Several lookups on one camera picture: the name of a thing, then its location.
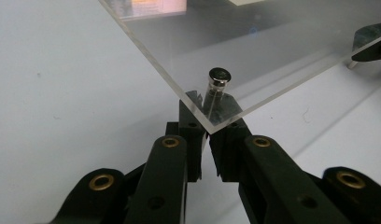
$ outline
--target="metal pin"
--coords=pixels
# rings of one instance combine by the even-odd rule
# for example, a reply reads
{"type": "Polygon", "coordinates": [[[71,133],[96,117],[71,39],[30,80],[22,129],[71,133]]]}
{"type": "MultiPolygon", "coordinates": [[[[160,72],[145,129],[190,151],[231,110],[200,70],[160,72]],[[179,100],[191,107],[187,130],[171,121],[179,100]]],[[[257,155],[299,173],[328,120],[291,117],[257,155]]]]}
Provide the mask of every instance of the metal pin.
{"type": "Polygon", "coordinates": [[[349,64],[347,65],[347,68],[348,68],[348,69],[353,69],[353,68],[357,65],[357,63],[359,63],[359,62],[351,61],[351,63],[349,63],[349,64]]]}
{"type": "Polygon", "coordinates": [[[232,76],[227,70],[219,67],[211,69],[208,75],[208,88],[205,94],[203,110],[210,119],[213,110],[219,105],[223,91],[231,81],[232,76]]]}

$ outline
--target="black mechanical part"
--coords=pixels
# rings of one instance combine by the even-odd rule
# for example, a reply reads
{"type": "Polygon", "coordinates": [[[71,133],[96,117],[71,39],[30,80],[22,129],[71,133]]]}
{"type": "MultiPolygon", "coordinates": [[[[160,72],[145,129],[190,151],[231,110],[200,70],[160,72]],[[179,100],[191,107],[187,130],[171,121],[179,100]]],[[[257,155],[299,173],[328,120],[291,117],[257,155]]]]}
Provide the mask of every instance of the black mechanical part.
{"type": "Polygon", "coordinates": [[[350,223],[276,141],[255,135],[245,143],[248,175],[242,175],[239,193],[251,221],[350,223]]]}
{"type": "Polygon", "coordinates": [[[124,224],[185,221],[187,143],[177,135],[156,140],[124,224]]]}
{"type": "Polygon", "coordinates": [[[210,135],[217,175],[220,175],[223,182],[239,182],[244,139],[250,135],[251,132],[242,119],[210,135]]]}
{"type": "Polygon", "coordinates": [[[178,122],[167,122],[165,135],[178,135],[178,122]]]}
{"type": "MultiPolygon", "coordinates": [[[[362,27],[354,35],[353,50],[361,49],[378,38],[381,38],[381,23],[362,27]]],[[[355,62],[381,60],[381,40],[353,55],[351,59],[355,62]]]]}
{"type": "MultiPolygon", "coordinates": [[[[189,91],[187,95],[198,106],[202,105],[197,91],[189,91]]],[[[182,101],[179,101],[178,135],[187,142],[188,182],[196,182],[202,177],[202,153],[207,132],[182,101]]]]}
{"type": "Polygon", "coordinates": [[[100,169],[85,175],[65,199],[51,224],[120,223],[127,204],[124,175],[100,169]]]}
{"type": "Polygon", "coordinates": [[[123,208],[123,215],[120,219],[121,222],[126,218],[129,211],[130,202],[132,201],[135,191],[137,190],[139,180],[144,171],[145,164],[140,165],[136,169],[124,176],[124,184],[122,190],[126,196],[126,204],[123,208]]]}
{"type": "Polygon", "coordinates": [[[352,223],[381,224],[381,186],[345,167],[327,169],[322,190],[352,223]]]}

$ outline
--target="screw hole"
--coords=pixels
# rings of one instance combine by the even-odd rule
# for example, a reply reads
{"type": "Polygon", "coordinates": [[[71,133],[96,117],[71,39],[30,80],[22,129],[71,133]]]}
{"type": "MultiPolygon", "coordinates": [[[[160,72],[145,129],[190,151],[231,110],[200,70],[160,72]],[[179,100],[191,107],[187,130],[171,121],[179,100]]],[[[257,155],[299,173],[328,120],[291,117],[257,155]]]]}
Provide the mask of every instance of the screw hole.
{"type": "Polygon", "coordinates": [[[162,144],[164,147],[176,147],[179,145],[179,141],[175,138],[164,138],[162,144]]]}
{"type": "Polygon", "coordinates": [[[317,208],[318,203],[312,197],[308,195],[302,195],[298,197],[298,202],[307,208],[317,208]]]}
{"type": "Polygon", "coordinates": [[[269,147],[270,146],[269,140],[267,140],[265,138],[260,138],[260,137],[255,138],[253,142],[257,147],[269,147]]]}
{"type": "Polygon", "coordinates": [[[341,171],[338,172],[336,178],[342,182],[342,184],[351,187],[353,189],[363,189],[365,188],[365,182],[350,172],[341,171]]]}
{"type": "Polygon", "coordinates": [[[92,190],[104,190],[111,187],[113,183],[113,175],[97,175],[89,182],[89,188],[92,190]]]}
{"type": "Polygon", "coordinates": [[[148,200],[148,208],[151,210],[158,210],[164,206],[163,197],[152,197],[148,200]]]}

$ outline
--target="clear acrylic sheet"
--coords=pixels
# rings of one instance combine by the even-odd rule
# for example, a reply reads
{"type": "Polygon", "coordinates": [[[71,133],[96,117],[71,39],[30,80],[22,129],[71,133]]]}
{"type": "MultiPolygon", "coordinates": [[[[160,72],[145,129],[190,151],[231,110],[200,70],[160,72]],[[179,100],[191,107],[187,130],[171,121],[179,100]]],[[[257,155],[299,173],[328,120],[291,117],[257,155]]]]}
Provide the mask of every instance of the clear acrylic sheet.
{"type": "Polygon", "coordinates": [[[381,0],[100,2],[210,133],[349,59],[356,31],[381,23],[381,0]],[[232,74],[224,91],[240,107],[210,116],[214,67],[232,74]]]}

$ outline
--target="white table surface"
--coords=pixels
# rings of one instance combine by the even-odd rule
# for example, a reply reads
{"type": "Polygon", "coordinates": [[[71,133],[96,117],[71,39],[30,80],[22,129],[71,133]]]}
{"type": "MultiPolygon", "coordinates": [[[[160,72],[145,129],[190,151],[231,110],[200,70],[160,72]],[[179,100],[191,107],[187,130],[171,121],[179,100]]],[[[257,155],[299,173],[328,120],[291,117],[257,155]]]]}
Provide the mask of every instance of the white table surface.
{"type": "MultiPolygon", "coordinates": [[[[81,177],[146,161],[178,98],[102,6],[0,0],[0,223],[46,223],[81,177]]],[[[311,174],[381,184],[381,62],[342,64],[245,117],[311,174]]],[[[205,148],[187,223],[248,223],[205,148]]]]}

